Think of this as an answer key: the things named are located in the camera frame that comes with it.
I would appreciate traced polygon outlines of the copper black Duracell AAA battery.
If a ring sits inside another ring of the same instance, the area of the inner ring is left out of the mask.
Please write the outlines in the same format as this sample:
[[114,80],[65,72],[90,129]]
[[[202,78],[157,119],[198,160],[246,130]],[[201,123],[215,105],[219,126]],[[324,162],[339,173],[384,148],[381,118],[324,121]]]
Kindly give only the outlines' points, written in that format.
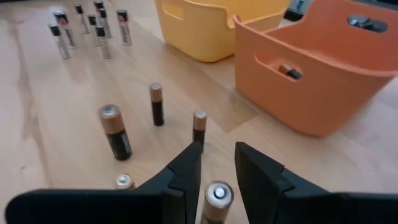
[[149,91],[154,125],[162,126],[164,124],[162,86],[159,83],[151,83],[149,85]]
[[119,190],[134,190],[136,184],[129,174],[119,174],[114,182],[114,187]]
[[195,110],[193,112],[193,132],[192,141],[199,142],[201,151],[203,151],[205,144],[207,114],[203,110]]

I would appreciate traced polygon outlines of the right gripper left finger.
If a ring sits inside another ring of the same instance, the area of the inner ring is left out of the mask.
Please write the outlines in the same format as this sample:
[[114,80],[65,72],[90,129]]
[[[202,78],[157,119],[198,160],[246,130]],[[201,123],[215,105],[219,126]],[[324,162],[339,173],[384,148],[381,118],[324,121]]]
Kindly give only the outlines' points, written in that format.
[[201,144],[191,143],[134,190],[37,189],[6,206],[7,224],[194,224]]

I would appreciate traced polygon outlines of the yellow plastic bin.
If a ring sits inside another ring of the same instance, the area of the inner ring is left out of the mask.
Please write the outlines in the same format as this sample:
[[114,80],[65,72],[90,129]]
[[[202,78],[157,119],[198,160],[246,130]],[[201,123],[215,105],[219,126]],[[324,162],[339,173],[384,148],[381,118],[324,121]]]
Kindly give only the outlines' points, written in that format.
[[234,16],[256,30],[277,28],[292,0],[154,0],[166,43],[201,62],[235,53]]

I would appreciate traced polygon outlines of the silver Energizer AA battery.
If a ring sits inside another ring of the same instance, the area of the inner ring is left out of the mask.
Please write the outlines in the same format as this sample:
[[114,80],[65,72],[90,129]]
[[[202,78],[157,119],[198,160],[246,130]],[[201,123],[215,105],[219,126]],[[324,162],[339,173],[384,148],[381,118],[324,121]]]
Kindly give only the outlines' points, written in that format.
[[131,40],[131,34],[130,34],[130,30],[129,30],[127,10],[118,9],[116,11],[116,13],[117,13],[119,27],[120,27],[120,31],[121,31],[122,42],[124,45],[131,45],[132,40]]
[[79,22],[80,22],[80,26],[81,26],[81,29],[82,29],[82,33],[88,34],[89,30],[88,30],[88,26],[87,26],[86,21],[85,21],[85,15],[84,15],[84,11],[83,11],[83,8],[82,8],[81,4],[76,4],[75,5],[75,10],[76,10],[76,12],[78,14],[78,17],[79,17]]
[[68,47],[70,49],[76,49],[76,42],[73,37],[73,32],[69,26],[69,21],[68,17],[65,11],[55,11],[53,13],[58,25],[60,26],[60,29],[62,30],[63,35],[65,36],[67,40]]

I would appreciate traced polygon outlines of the copper black Duracell AA battery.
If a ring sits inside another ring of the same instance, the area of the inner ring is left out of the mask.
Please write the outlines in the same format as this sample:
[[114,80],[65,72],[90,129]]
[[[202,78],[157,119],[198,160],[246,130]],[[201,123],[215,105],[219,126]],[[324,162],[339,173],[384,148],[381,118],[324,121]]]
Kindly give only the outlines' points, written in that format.
[[228,183],[217,180],[208,184],[200,224],[225,224],[233,200],[234,192]]
[[297,71],[296,69],[294,69],[293,67],[291,67],[289,64],[287,63],[283,63],[278,67],[278,71],[290,78],[293,78],[295,80],[299,80],[302,78],[302,74]]
[[129,159],[132,150],[120,108],[116,105],[104,105],[98,110],[98,116],[115,159]]

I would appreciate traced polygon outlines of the orange plastic bin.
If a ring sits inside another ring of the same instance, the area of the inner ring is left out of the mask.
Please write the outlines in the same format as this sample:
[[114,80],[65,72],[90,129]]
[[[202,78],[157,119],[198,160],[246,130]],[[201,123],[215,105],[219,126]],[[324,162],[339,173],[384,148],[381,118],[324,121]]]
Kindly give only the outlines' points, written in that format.
[[334,133],[398,76],[398,0],[312,0],[301,20],[268,30],[233,21],[236,90],[300,133]]

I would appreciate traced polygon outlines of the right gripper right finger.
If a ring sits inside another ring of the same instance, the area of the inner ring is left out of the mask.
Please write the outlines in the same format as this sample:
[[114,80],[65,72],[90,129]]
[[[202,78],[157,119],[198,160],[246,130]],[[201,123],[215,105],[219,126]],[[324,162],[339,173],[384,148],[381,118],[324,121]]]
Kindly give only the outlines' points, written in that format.
[[398,194],[329,192],[245,142],[234,163],[250,224],[398,224]]

